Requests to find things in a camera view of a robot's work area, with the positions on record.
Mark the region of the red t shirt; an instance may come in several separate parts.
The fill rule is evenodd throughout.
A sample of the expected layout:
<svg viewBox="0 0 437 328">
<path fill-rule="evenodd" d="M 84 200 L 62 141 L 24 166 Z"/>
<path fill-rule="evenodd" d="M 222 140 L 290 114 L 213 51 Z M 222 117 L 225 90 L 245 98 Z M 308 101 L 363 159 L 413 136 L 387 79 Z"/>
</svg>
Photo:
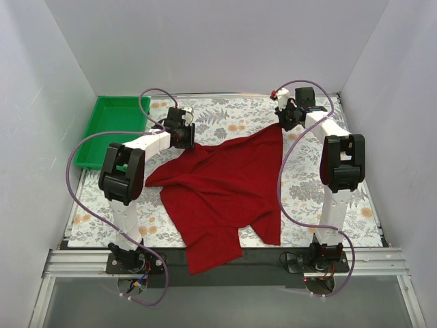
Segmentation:
<svg viewBox="0 0 437 328">
<path fill-rule="evenodd" d="M 160 198 L 186 245 L 190 274 L 242 257 L 239 231 L 251 226 L 263 243 L 280 245 L 277 180 L 283 135 L 272 124 L 217 146 L 196 144 L 153 171 L 146 187 Z"/>
</svg>

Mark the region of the green plastic tray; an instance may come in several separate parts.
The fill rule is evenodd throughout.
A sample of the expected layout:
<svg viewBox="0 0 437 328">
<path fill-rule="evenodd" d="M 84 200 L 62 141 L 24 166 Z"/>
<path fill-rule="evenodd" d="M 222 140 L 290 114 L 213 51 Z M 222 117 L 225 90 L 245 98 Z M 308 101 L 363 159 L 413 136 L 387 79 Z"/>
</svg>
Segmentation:
<svg viewBox="0 0 437 328">
<path fill-rule="evenodd" d="M 108 132 L 139 132 L 145 129 L 147 119 L 134 96 L 99 96 L 89 119 L 84 137 Z M 77 151 L 74 164 L 82 169 L 100 170 L 111 143 L 122 144 L 138 135 L 103 135 L 85 142 Z"/>
</svg>

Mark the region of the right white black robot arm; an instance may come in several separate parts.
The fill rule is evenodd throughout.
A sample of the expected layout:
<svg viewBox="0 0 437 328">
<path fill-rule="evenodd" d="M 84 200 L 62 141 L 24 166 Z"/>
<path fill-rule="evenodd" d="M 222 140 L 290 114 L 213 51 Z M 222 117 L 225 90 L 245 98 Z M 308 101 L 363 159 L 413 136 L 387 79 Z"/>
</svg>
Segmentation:
<svg viewBox="0 0 437 328">
<path fill-rule="evenodd" d="M 285 255 L 291 273 L 321 273 L 327 277 L 339 269 L 349 270 L 343 252 L 342 235 L 346 208 L 358 185 L 365 177 L 365 138 L 341 128 L 327 111 L 315 103 L 311 87 L 295 90 L 292 96 L 282 87 L 270 95 L 278 104 L 275 113 L 285 131 L 301 125 L 323 145 L 320 180 L 324 185 L 322 217 L 315 225 L 313 240 L 307 248 Z"/>
</svg>

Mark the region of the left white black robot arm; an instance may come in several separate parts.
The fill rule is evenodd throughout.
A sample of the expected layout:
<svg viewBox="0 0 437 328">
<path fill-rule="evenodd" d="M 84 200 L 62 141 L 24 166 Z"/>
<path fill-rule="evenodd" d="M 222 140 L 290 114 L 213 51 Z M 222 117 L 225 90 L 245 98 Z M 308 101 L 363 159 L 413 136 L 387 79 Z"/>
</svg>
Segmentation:
<svg viewBox="0 0 437 328">
<path fill-rule="evenodd" d="M 130 273 L 145 265 L 143 237 L 139 231 L 137 199 L 144 186 L 145 162 L 161 151 L 174 147 L 195 146 L 195 124 L 190 107 L 169 108 L 167 117 L 159 120 L 146 135 L 126 143 L 111 143 L 107 148 L 98 180 L 99 189 L 109 201 L 113 223 L 121 234 L 108 248 L 118 264 Z"/>
</svg>

